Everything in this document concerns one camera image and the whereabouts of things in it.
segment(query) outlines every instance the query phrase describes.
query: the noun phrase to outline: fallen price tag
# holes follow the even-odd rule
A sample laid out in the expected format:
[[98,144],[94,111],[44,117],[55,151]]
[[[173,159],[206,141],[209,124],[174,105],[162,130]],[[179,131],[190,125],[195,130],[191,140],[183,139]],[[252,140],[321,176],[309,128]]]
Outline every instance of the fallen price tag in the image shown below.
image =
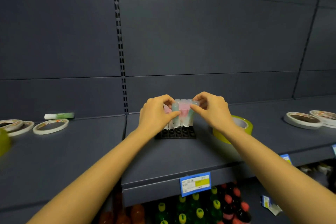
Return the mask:
[[334,154],[336,156],[336,144],[334,144],[332,147],[333,147],[333,150],[334,150]]
[[292,161],[291,159],[289,158],[289,155],[288,154],[283,154],[283,155],[280,155],[281,158],[283,158],[285,161],[287,161],[288,163],[290,163],[292,165]]
[[182,197],[211,189],[210,172],[180,178]]

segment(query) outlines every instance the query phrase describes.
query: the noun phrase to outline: white tape roll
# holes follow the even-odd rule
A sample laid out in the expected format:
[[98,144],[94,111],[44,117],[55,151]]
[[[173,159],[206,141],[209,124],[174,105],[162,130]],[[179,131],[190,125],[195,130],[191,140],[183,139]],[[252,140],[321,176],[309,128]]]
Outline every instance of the white tape roll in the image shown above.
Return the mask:
[[[44,127],[45,125],[51,124],[51,123],[56,123],[56,122],[63,122],[64,124],[57,127],[57,128],[52,128],[52,129],[48,129],[48,130],[39,130],[40,128]],[[60,131],[64,128],[66,128],[69,124],[69,120],[67,119],[60,119],[60,120],[47,120],[45,122],[42,122],[40,124],[37,124],[34,128],[33,128],[33,132],[37,135],[46,135],[46,134],[50,134],[50,133],[54,133],[57,131]]]
[[323,126],[336,128],[336,113],[313,110],[309,112],[311,115],[322,121]]
[[4,124],[4,123],[12,123],[12,124],[8,124],[6,126],[1,127],[2,129],[9,132],[13,130],[18,130],[22,126],[23,121],[22,120],[0,120],[0,124]]
[[322,127],[322,122],[312,115],[302,112],[288,112],[283,119],[285,122],[305,129],[318,129]]
[[19,128],[19,130],[17,131],[14,131],[14,132],[11,132],[11,133],[8,133],[8,136],[18,136],[18,135],[22,135],[23,133],[26,133],[28,132],[29,130],[31,130],[34,126],[34,122],[32,121],[24,121],[22,123],[23,125],[28,125],[28,127],[26,128],[23,128],[23,125],[21,128]]

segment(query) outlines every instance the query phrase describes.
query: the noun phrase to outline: tape roll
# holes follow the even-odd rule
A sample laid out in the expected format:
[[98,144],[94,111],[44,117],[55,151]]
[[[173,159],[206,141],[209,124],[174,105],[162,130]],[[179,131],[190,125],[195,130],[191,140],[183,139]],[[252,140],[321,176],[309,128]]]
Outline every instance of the tape roll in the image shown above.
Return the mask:
[[[242,117],[239,117],[239,116],[235,116],[235,115],[232,115],[232,118],[233,118],[233,121],[235,122],[235,124],[237,124],[239,127],[241,127],[242,129],[244,129],[244,131],[251,135],[252,134],[252,130],[253,130],[253,124],[247,120],[247,119],[244,119]],[[217,139],[225,142],[225,143],[228,143],[228,144],[231,144],[226,138],[225,136],[223,136],[217,129],[213,128],[212,129],[212,134],[217,137]]]
[[323,126],[336,128],[336,113],[313,110],[309,112],[311,115],[319,119]]
[[21,128],[19,128],[19,130],[8,133],[9,136],[18,136],[18,135],[22,135],[23,133],[28,132],[29,130],[31,130],[34,127],[34,122],[32,121],[24,121],[22,123]]
[[2,129],[6,130],[7,132],[18,130],[22,125],[22,120],[0,120],[0,124],[11,123],[6,126],[1,127]]
[[302,112],[288,112],[283,117],[288,124],[305,129],[318,129],[322,122],[314,116]]
[[[56,122],[63,122],[64,124],[57,127],[57,128],[52,128],[52,129],[48,129],[48,130],[39,130],[40,128],[44,127],[45,125],[51,124],[51,123],[56,123]],[[33,128],[33,132],[37,135],[46,135],[46,134],[51,134],[57,131],[60,131],[64,128],[66,128],[69,124],[69,120],[67,119],[60,119],[60,120],[47,120],[45,122],[42,122],[40,124],[37,124],[34,128]]]

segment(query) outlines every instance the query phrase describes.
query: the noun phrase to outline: hand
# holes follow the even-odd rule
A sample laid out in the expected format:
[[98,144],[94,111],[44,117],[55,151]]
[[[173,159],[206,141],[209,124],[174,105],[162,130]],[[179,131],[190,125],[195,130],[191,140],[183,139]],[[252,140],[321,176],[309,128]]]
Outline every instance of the hand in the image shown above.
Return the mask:
[[173,118],[179,116],[180,112],[166,114],[163,104],[171,108],[174,99],[169,95],[150,98],[140,110],[139,126],[137,130],[148,133],[149,139],[160,132]]
[[221,133],[225,133],[232,128],[238,128],[223,97],[202,92],[196,95],[193,100],[199,101],[199,106],[190,105],[190,108],[202,116],[211,127]]

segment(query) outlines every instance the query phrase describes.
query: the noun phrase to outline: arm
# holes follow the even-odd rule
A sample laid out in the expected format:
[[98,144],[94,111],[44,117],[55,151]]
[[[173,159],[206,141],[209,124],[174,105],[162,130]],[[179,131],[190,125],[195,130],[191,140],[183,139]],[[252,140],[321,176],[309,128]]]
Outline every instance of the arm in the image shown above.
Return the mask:
[[149,99],[140,111],[138,128],[48,202],[27,224],[90,223],[138,151],[179,115],[179,112],[165,114],[163,110],[163,103],[171,107],[173,102],[168,95]]
[[265,189],[295,223],[332,223],[336,195],[283,160],[233,121],[224,98],[207,92],[195,96],[191,108],[218,129],[254,171]]

